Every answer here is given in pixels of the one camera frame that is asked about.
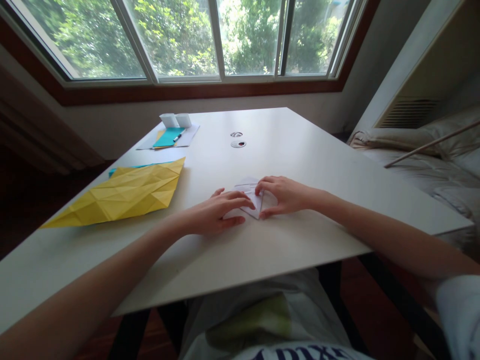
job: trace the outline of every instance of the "window frame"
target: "window frame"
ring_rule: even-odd
[[[335,50],[338,52],[328,66],[329,70],[334,69],[334,76],[279,74],[279,59],[283,49],[278,44],[282,42],[282,46],[285,46],[284,17],[287,16],[288,4],[294,4],[295,0],[281,2],[274,73],[225,76],[217,2],[207,0],[219,74],[159,77],[132,17],[127,19],[124,16],[129,11],[124,2],[110,0],[146,78],[72,80],[62,74],[68,70],[43,45],[43,40],[38,39],[37,31],[32,31],[31,25],[22,21],[21,17],[20,21],[15,19],[20,15],[10,7],[10,2],[14,1],[0,0],[0,33],[3,34],[0,44],[63,106],[341,92],[380,3],[380,0],[366,0],[348,4],[352,9],[347,15],[354,17],[354,21],[343,21],[342,27],[345,24],[348,27],[340,29],[341,37],[336,42],[334,54]]]

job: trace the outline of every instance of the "wooden stick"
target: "wooden stick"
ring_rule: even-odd
[[[404,159],[406,159],[406,158],[409,158],[409,157],[411,157],[412,155],[414,155],[414,154],[416,154],[416,153],[418,153],[418,152],[421,152],[422,150],[425,150],[426,148],[429,148],[429,147],[431,147],[431,146],[433,146],[433,145],[436,145],[436,144],[438,144],[438,143],[441,143],[441,142],[444,141],[444,140],[450,139],[451,137],[454,137],[455,135],[458,135],[458,134],[460,134],[460,133],[463,133],[464,131],[466,131],[466,130],[468,130],[468,129],[474,128],[474,127],[476,127],[476,126],[479,125],[479,124],[480,124],[480,120],[478,120],[478,121],[476,121],[476,122],[473,122],[473,123],[471,123],[471,124],[469,124],[469,125],[467,125],[467,126],[464,126],[464,127],[460,128],[460,129],[458,129],[458,130],[456,130],[456,131],[454,131],[454,132],[452,132],[452,133],[450,133],[450,134],[448,134],[448,135],[442,136],[442,137],[438,138],[437,140],[434,140],[434,141],[432,141],[432,142],[429,142],[429,143],[426,144],[426,145],[420,146],[419,148],[416,148],[415,150],[410,151],[409,153],[406,153],[405,155],[400,156],[398,159],[396,159],[396,160],[388,163],[387,165],[384,166],[384,168],[385,168],[385,169],[388,169],[388,168],[391,167],[393,164],[396,164],[396,163],[398,163],[399,161],[402,161],[402,160],[404,160]]]

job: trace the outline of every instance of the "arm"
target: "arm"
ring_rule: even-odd
[[[449,244],[401,221],[342,200],[326,191],[283,176],[266,176],[255,193],[267,190],[278,205],[260,213],[261,219],[311,209],[343,225],[373,250],[411,273],[443,280],[463,274],[480,275],[480,265]]]
[[[61,289],[0,336],[3,359],[68,359],[145,276],[158,258],[188,234],[215,234],[243,224],[222,219],[232,209],[250,207],[239,191],[213,196],[168,216],[145,235]]]

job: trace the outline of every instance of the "pen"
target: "pen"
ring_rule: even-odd
[[[186,131],[187,131],[187,129],[184,129],[181,133],[179,133],[178,136],[173,139],[173,142],[176,143],[177,140],[180,139],[180,138],[182,137],[182,134],[183,134],[184,132],[186,132]]]

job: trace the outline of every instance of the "finger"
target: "finger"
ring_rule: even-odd
[[[220,220],[220,228],[222,230],[225,230],[225,229],[243,224],[244,222],[245,222],[245,218],[243,216],[230,217],[225,220]]]
[[[225,197],[229,200],[238,198],[245,198],[250,200],[250,198],[243,191],[229,191],[224,193],[223,195],[225,195]]]
[[[260,182],[256,185],[255,195],[256,195],[256,196],[260,195],[260,192],[261,192],[262,190],[267,190],[267,191],[273,193],[273,189],[274,189],[274,184],[272,184],[271,182],[260,181]]]
[[[214,197],[216,197],[216,196],[220,195],[221,193],[223,193],[223,192],[224,192],[224,190],[225,190],[225,188],[224,188],[224,187],[221,187],[221,188],[219,188],[219,189],[215,190],[215,192],[212,194],[212,196],[210,196],[210,198],[214,198]]]
[[[285,208],[282,206],[269,207],[268,209],[263,210],[260,213],[260,219],[265,220],[271,217],[272,215],[285,214]]]
[[[225,214],[228,213],[230,210],[243,208],[243,207],[247,207],[247,208],[250,208],[252,210],[255,210],[255,205],[252,202],[252,200],[246,199],[246,198],[243,198],[243,197],[239,197],[239,198],[236,198],[236,199],[228,200],[225,203],[225,209],[224,209]]]
[[[266,183],[274,183],[275,180],[278,178],[278,176],[264,176],[260,179],[260,182],[266,182]]]

